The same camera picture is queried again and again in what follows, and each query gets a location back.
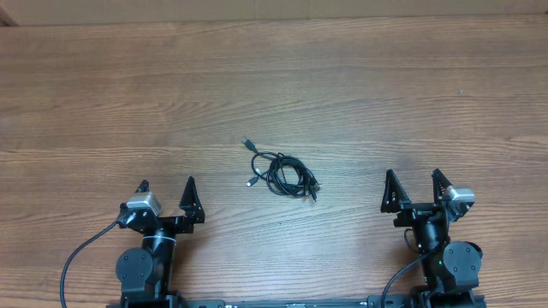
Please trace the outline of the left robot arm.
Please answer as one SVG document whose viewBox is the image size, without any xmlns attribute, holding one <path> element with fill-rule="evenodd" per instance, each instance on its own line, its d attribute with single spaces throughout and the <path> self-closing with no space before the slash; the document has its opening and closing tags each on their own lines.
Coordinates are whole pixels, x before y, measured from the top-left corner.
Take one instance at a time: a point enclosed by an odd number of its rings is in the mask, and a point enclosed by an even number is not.
<svg viewBox="0 0 548 308">
<path fill-rule="evenodd" d="M 170 288 L 176 236 L 191 234 L 205 221 L 195 180 L 188 177 L 179 202 L 181 216 L 162 216 L 162 207 L 149 182 L 143 180 L 128 201 L 120 205 L 116 223 L 143 235 L 140 247 L 126 250 L 116 261 L 121 283 L 121 307 L 182 308 L 188 304 Z"/>
</svg>

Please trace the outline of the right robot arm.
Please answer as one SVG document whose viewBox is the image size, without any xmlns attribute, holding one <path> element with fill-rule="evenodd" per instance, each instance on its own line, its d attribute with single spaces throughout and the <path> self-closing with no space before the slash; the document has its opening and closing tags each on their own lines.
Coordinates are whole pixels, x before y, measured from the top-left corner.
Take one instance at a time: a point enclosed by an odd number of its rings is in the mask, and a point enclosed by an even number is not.
<svg viewBox="0 0 548 308">
<path fill-rule="evenodd" d="M 450 224 L 463 218 L 475 203 L 469 187 L 453 185 L 440 169 L 431 173 L 433 201 L 415 203 L 407 195 L 394 170 L 385 174 L 383 213 L 396 215 L 393 225 L 414 235 L 412 250 L 418 258 L 398 270 L 386 283 L 380 307 L 485 307 L 483 296 L 473 289 L 480 284 L 483 252 L 470 241 L 450 239 Z M 390 296 L 393 283 L 415 266 L 421 266 L 425 283 L 407 295 Z"/>
</svg>

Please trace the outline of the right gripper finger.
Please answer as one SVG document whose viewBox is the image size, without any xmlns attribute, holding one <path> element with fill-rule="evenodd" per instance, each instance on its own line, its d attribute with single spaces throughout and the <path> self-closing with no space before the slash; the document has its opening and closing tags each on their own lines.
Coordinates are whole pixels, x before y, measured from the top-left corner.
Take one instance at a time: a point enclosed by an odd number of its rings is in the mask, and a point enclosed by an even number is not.
<svg viewBox="0 0 548 308">
<path fill-rule="evenodd" d="M 451 185 L 452 183 L 445 177 L 440 169 L 434 169 L 432 171 L 432 189 L 435 203 L 438 203 L 443 199 L 444 192 Z"/>
<path fill-rule="evenodd" d="M 412 201 L 403 189 L 393 169 L 388 169 L 385 174 L 384 195 L 380 206 L 383 213 L 397 213 L 407 210 Z"/>
</svg>

